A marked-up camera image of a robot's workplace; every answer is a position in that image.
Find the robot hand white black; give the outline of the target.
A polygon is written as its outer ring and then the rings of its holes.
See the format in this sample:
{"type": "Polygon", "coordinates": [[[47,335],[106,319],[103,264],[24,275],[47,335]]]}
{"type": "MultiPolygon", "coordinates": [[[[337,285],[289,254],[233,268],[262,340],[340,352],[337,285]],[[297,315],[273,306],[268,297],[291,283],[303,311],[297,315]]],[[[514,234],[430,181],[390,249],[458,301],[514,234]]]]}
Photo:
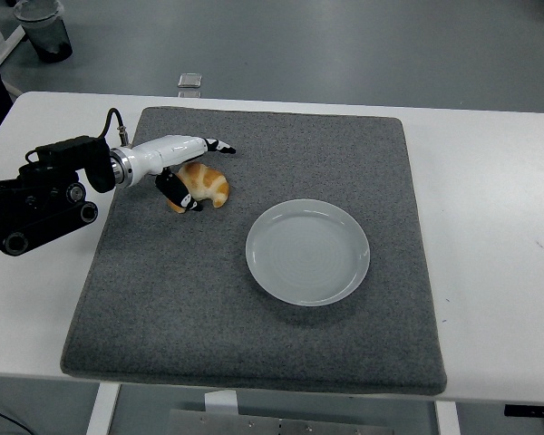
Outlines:
{"type": "Polygon", "coordinates": [[[180,214],[200,210],[200,202],[206,199],[220,208],[228,200],[230,187],[221,171],[197,161],[207,152],[234,154],[236,150],[220,140],[181,135],[145,142],[124,152],[125,183],[130,187],[152,175],[168,206],[180,214]]]}

